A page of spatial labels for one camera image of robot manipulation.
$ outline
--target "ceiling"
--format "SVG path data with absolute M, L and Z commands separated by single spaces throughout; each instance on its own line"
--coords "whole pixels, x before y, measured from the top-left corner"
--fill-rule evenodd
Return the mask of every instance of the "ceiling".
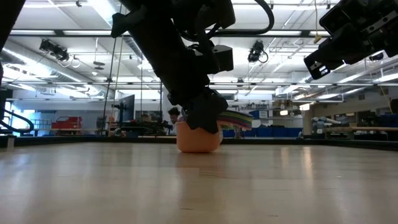
M 15 26 L 14 30 L 21 29 L 37 29 L 37 30 L 103 30 L 110 29 L 111 26 L 104 19 L 104 14 L 109 13 L 107 4 L 111 4 L 113 9 L 119 9 L 120 3 L 116 0 L 90 0 L 80 1 L 83 7 L 73 6 L 75 1 L 68 0 L 27 0 Z M 236 29 L 262 29 L 268 25 L 266 13 L 253 0 L 232 0 L 235 9 L 236 23 L 230 28 Z M 312 0 L 274 0 L 275 25 L 273 29 L 284 30 L 315 30 L 317 20 L 321 18 L 328 10 L 326 9 L 327 0 L 317 1 L 317 13 Z M 337 0 L 331 0 L 333 6 Z M 70 4 L 72 6 L 57 7 L 57 5 Z M 39 54 L 56 63 L 56 60 L 45 55 L 39 50 L 42 39 L 49 39 L 53 43 L 61 45 L 68 49 L 70 55 L 75 56 L 80 61 L 75 60 L 71 64 L 71 60 L 62 63 L 66 69 L 72 73 L 77 73 L 86 78 L 86 82 L 105 82 L 112 74 L 112 79 L 119 82 L 158 82 L 159 79 L 151 69 L 140 69 L 141 61 L 135 55 L 128 44 L 118 38 L 116 44 L 114 39 L 110 37 L 99 37 L 98 48 L 96 50 L 95 37 L 32 37 L 32 36 L 10 36 L 9 41 L 19 45 L 24 49 L 30 50 L 34 54 Z M 269 61 L 265 64 L 257 64 L 252 66 L 248 63 L 247 57 L 249 49 L 256 40 L 262 40 L 269 54 Z M 213 38 L 215 44 L 227 45 L 233 48 L 234 53 L 234 70 L 230 72 L 221 72 L 217 75 L 210 75 L 213 82 L 236 82 L 239 78 L 243 78 L 245 82 L 279 82 L 294 83 L 300 82 L 309 76 L 307 68 L 303 62 L 303 58 L 315 51 L 318 44 L 313 43 L 313 38 L 272 38 L 272 37 L 218 37 Z M 381 63 L 386 63 L 396 58 L 388 58 L 383 62 L 359 62 L 356 65 L 347 65 L 343 68 L 335 70 L 335 74 L 330 74 L 321 80 L 315 82 L 337 83 L 340 80 L 363 72 L 367 68 L 375 67 Z M 103 62 L 104 70 L 95 70 L 94 61 Z M 364 81 L 357 78 L 353 81 L 368 82 L 371 77 L 369 74 L 361 76 Z M 19 81 L 28 81 L 28 78 L 20 77 Z M 275 90 L 276 88 L 285 88 L 288 85 L 262 85 L 256 90 L 245 88 L 248 94 L 255 93 L 259 90 Z M 118 90 L 140 89 L 141 85 L 119 85 Z M 152 90 L 154 85 L 143 85 L 144 89 Z M 217 89 L 230 89 L 237 86 L 215 86 Z M 294 89 L 296 95 L 316 91 L 318 95 L 326 94 L 326 91 L 337 91 L 333 88 L 315 88 L 315 86 L 303 86 Z

